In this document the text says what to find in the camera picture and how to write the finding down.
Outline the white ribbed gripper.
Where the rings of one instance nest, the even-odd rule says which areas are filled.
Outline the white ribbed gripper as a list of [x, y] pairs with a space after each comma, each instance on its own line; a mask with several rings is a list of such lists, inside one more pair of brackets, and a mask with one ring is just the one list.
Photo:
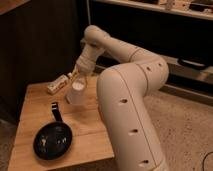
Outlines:
[[93, 72], [96, 60], [100, 56], [100, 49], [91, 45], [86, 44], [82, 50], [81, 55], [76, 61], [76, 66], [72, 72], [71, 82], [79, 76], [79, 72], [83, 74], [84, 86], [88, 85], [89, 75]]

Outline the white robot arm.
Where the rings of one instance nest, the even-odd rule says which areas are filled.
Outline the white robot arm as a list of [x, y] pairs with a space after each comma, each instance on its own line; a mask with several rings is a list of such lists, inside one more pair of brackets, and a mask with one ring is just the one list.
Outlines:
[[144, 105], [144, 97], [165, 85], [169, 68], [160, 55], [111, 37], [95, 25], [84, 31], [85, 46], [75, 69], [94, 71], [108, 53], [119, 63], [97, 79], [100, 113], [120, 171], [169, 171], [160, 140]]

